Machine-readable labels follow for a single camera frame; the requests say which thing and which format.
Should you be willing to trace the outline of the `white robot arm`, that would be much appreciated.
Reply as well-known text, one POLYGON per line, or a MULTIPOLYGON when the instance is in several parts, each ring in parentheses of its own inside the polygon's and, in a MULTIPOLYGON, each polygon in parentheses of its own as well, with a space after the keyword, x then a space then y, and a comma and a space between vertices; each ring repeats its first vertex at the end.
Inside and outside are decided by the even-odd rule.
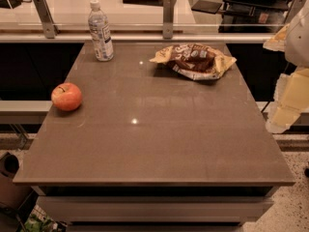
POLYGON ((270 133, 288 130, 309 108, 309 7, 308 3, 264 42, 263 48, 282 51, 288 63, 296 66, 291 74, 281 74, 277 80, 274 102, 269 107, 266 129, 270 133))

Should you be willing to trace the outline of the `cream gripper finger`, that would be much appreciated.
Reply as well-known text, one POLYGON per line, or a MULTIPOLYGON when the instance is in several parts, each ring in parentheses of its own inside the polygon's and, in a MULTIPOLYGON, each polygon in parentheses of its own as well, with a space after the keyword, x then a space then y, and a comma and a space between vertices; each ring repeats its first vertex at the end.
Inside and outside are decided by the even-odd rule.
POLYGON ((282 133, 309 107, 309 69, 297 69, 290 75, 282 73, 273 98, 266 129, 270 133, 282 133))
POLYGON ((271 51, 284 52, 286 48, 285 40, 289 24, 282 27, 273 37, 265 41, 263 48, 271 51))

